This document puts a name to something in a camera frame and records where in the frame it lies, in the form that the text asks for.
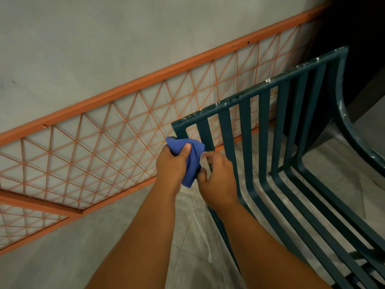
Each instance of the forearm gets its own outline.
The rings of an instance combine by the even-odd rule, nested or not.
[[[249,289],[330,288],[278,243],[241,204],[219,211]]]
[[[157,184],[87,288],[164,288],[175,225],[175,196]]]

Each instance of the gray wall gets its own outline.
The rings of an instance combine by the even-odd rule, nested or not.
[[[325,0],[0,0],[0,132]]]

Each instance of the blue cloth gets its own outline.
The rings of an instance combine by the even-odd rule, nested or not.
[[[205,145],[194,139],[177,139],[175,137],[167,137],[166,143],[174,156],[178,155],[187,143],[191,144],[190,155],[186,161],[186,174],[182,180],[182,184],[190,188],[201,169],[200,160],[205,151]]]

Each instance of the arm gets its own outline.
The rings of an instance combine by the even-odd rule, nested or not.
[[[225,226],[247,287],[330,289],[239,203],[232,163],[218,152],[207,152],[205,156],[213,166],[213,173],[207,180],[205,169],[200,171],[199,190]]]
[[[157,178],[132,223],[91,277],[86,289],[163,289],[175,225],[175,197],[186,171],[191,145],[178,156],[164,146]]]

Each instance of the hand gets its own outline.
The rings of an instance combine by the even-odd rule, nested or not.
[[[171,154],[169,146],[165,145],[156,161],[155,185],[176,196],[186,173],[186,160],[190,151],[191,144],[187,143],[179,155],[174,156]]]
[[[220,214],[227,207],[239,204],[233,164],[219,152],[206,152],[203,156],[212,164],[213,172],[207,180],[206,170],[201,169],[197,178],[199,191],[206,204]]]

